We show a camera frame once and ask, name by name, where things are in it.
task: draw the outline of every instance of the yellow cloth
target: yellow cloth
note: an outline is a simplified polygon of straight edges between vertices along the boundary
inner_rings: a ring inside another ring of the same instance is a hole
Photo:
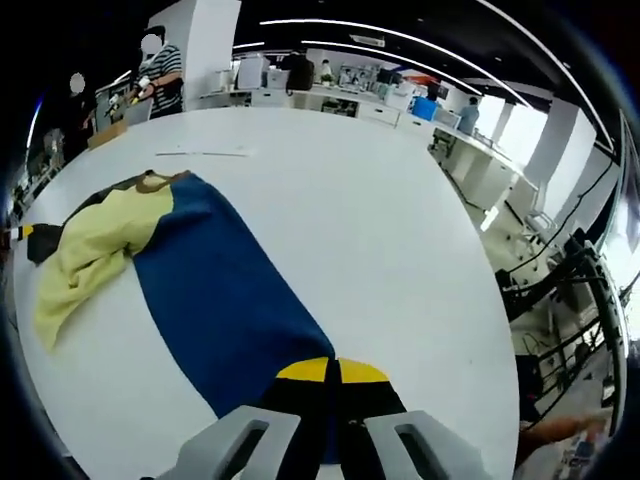
[[[147,177],[145,184],[163,181]],[[172,210],[169,185],[153,193],[139,193],[134,186],[112,191],[66,224],[58,250],[41,267],[35,329],[47,350],[71,312],[124,271],[129,257],[147,245],[160,217]]]

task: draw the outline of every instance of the white pillar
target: white pillar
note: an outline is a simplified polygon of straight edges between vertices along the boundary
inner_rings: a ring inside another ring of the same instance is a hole
[[[184,71],[186,110],[197,109],[199,97],[211,91],[213,72],[230,68],[239,12],[238,0],[196,0]]]
[[[149,19],[150,27],[162,25],[166,30],[167,41],[180,49],[183,72],[187,63],[189,32],[195,6],[196,0],[180,0]]]
[[[596,131],[580,107],[553,100],[538,145],[524,169],[533,184],[546,184],[543,210],[551,218],[558,215],[578,182],[595,138]]]
[[[502,110],[500,111],[500,116],[498,117],[498,123],[496,123],[496,127],[493,129],[493,133],[491,134],[491,140],[495,143],[500,143],[500,138],[504,133],[504,129],[511,118],[511,112],[513,112],[513,103],[505,102],[502,106]]]
[[[593,147],[591,149],[591,153],[587,159],[587,164],[585,165],[580,178],[578,178],[569,198],[555,217],[555,221],[558,224],[564,221],[569,212],[573,210],[578,203],[579,196],[594,184],[598,177],[600,177],[607,167],[609,167],[610,163],[611,158],[597,147]],[[585,232],[589,227],[591,227],[591,224],[595,221],[604,207],[604,204],[607,202],[609,195],[611,195],[613,187],[618,181],[619,174],[620,167],[614,163],[593,190],[589,192],[589,195],[582,199],[580,206],[573,213],[569,222],[567,222],[567,226],[564,229],[565,234],[573,233],[574,229],[572,226],[576,222]]]

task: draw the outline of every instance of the window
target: window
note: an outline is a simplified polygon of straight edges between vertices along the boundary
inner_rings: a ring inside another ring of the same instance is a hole
[[[531,160],[546,122],[546,113],[524,105],[516,105],[498,145],[507,157],[524,167]]]
[[[500,112],[504,106],[504,99],[500,97],[492,97],[485,95],[482,97],[478,110],[480,116],[476,122],[476,128],[478,131],[487,138],[491,138],[493,131],[498,124],[498,118],[500,118]]]

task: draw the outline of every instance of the blue cloth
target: blue cloth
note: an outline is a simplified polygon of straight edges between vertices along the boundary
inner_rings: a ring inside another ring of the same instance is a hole
[[[162,338],[216,415],[259,400],[292,363],[334,358],[222,194],[193,174],[171,190],[173,211],[134,264]]]
[[[480,111],[477,105],[467,105],[460,110],[460,123],[458,124],[458,130],[467,135],[473,134],[473,128],[476,126],[478,117],[480,117]]]

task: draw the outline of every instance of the person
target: person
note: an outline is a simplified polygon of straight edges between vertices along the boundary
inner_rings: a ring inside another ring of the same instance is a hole
[[[603,409],[587,415],[543,420],[531,427],[522,425],[518,436],[516,468],[522,465],[539,448],[567,440],[581,432],[586,431],[588,433],[587,439],[592,441],[603,430],[607,416],[610,415],[610,410]]]
[[[478,110],[478,99],[471,97],[469,99],[469,105],[464,107],[460,111],[460,123],[458,124],[458,130],[467,135],[473,134],[473,128],[476,126],[480,112]]]
[[[625,478],[640,456],[640,340],[631,342],[622,422],[609,444],[590,465],[584,480]]]
[[[65,163],[80,155],[88,146],[89,138],[94,134],[91,118],[96,109],[96,99],[90,88],[80,93],[71,93],[62,106],[60,127],[64,134],[62,143]]]
[[[322,65],[320,66],[320,81],[326,76],[330,76],[333,79],[333,72],[331,71],[331,65],[329,64],[329,60],[323,60]]]
[[[136,78],[136,85],[144,77],[148,77],[151,81],[142,92],[140,100],[152,97],[152,119],[184,111],[182,105],[182,57],[180,49],[167,42],[165,32],[165,28],[161,25],[144,31],[143,44],[147,38],[150,38],[148,36],[156,35],[159,37],[161,45],[156,53],[146,54]],[[131,100],[138,93],[138,89],[134,88],[128,98]]]
[[[315,65],[301,52],[296,50],[287,55],[280,63],[280,68],[289,72],[286,85],[287,92],[311,90],[315,78]],[[302,104],[299,102],[302,100],[304,100],[302,96],[296,95],[293,100],[294,108],[300,108]]]
[[[348,85],[351,83],[351,70],[348,68],[340,72],[340,85]]]

